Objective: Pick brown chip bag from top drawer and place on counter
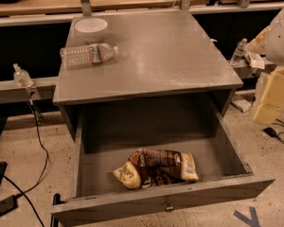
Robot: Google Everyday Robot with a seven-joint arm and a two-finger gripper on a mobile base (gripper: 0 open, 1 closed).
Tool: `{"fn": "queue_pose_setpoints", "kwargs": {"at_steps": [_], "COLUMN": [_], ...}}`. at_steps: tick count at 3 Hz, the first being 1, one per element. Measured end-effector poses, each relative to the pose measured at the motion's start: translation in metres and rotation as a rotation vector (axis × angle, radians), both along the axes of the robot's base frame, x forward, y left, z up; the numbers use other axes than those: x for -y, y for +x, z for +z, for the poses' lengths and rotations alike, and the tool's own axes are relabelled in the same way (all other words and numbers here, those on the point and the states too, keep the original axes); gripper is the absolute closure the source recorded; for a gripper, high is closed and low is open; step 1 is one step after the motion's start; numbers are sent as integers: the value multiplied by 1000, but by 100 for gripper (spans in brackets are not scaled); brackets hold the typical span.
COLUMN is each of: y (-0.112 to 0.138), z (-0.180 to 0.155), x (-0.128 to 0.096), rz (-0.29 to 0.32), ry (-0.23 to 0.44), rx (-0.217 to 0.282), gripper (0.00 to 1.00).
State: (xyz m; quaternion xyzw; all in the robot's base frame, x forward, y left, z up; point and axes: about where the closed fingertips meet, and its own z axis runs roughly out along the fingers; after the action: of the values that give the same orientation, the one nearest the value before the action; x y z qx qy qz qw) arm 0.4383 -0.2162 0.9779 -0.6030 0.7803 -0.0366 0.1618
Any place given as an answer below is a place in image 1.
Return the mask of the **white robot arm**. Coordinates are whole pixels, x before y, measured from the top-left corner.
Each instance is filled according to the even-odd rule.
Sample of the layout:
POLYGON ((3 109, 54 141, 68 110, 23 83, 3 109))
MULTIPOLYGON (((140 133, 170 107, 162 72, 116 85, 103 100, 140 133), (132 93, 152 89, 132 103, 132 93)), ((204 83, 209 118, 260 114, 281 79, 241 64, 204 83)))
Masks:
POLYGON ((267 77, 252 120, 269 126, 284 110, 284 8, 270 23, 264 48, 266 58, 276 69, 267 77))

